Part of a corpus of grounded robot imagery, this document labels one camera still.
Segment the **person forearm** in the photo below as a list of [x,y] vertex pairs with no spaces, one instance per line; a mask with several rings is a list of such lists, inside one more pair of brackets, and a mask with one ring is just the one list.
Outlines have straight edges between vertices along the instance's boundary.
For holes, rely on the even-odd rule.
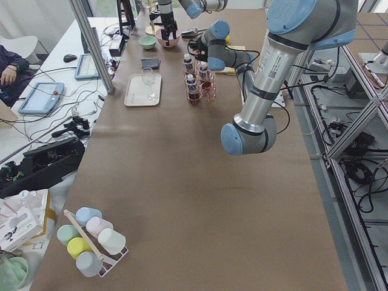
[[28,60],[1,45],[1,90],[18,98],[32,78],[29,65]]

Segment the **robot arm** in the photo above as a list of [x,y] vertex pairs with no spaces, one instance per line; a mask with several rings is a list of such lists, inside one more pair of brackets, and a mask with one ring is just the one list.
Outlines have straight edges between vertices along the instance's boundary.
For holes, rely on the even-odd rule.
[[[220,12],[227,7],[228,0],[183,0],[179,1],[187,15],[191,19],[197,18],[202,12]],[[159,15],[161,17],[161,36],[162,39],[169,42],[170,34],[173,39],[176,39],[176,31],[178,29],[175,17],[173,14],[172,2],[168,0],[158,1]]]
[[266,39],[259,69],[248,52],[226,48],[230,32],[224,20],[214,22],[198,40],[212,71],[235,69],[246,99],[240,113],[221,129],[221,143],[231,155],[261,153],[276,140],[269,109],[298,54],[349,44],[356,32],[357,1],[273,1],[267,12]]

